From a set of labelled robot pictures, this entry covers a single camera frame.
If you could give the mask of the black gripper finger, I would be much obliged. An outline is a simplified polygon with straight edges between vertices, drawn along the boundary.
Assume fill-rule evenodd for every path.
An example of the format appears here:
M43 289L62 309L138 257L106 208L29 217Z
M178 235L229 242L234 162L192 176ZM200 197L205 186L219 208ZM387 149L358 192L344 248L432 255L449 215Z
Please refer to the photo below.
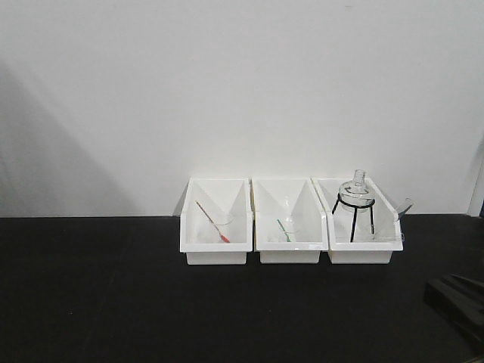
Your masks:
M483 281L461 275L428 280L424 302L455 327L478 350L483 350Z

